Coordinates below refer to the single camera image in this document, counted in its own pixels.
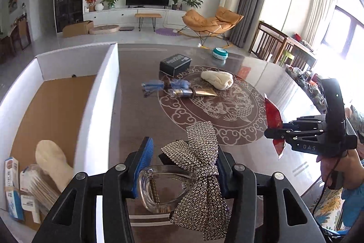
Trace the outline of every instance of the orange lounge chair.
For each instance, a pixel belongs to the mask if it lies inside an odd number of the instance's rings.
[[[205,18],[197,13],[195,10],[189,10],[182,20],[186,26],[180,31],[190,28],[195,31],[200,37],[201,44],[203,45],[208,37],[220,35],[226,40],[225,32],[232,29],[236,24],[242,20],[243,16],[223,7],[219,7],[216,16]]]

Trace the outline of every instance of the vase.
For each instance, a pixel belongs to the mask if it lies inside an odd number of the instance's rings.
[[[102,3],[98,3],[96,6],[95,6],[95,10],[96,11],[102,11],[104,9],[104,5]]]

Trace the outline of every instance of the blue sleeve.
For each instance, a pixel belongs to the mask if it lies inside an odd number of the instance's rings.
[[[344,189],[341,198],[343,204],[343,223],[346,227],[352,227],[359,214],[364,210],[364,183],[357,189]]]

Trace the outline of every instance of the green stool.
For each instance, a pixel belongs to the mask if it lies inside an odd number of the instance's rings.
[[[294,60],[294,55],[292,55],[292,53],[288,52],[287,50],[283,50],[282,60],[281,60],[281,63],[279,65],[283,66],[283,64],[286,62],[287,59],[291,59],[290,65],[292,65],[293,60]]]

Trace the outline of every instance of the metal spring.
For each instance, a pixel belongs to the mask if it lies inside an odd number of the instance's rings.
[[[159,204],[161,201],[159,199],[158,190],[157,190],[157,184],[155,182],[155,179],[152,177],[149,177],[149,192],[152,196],[152,200],[154,203]]]

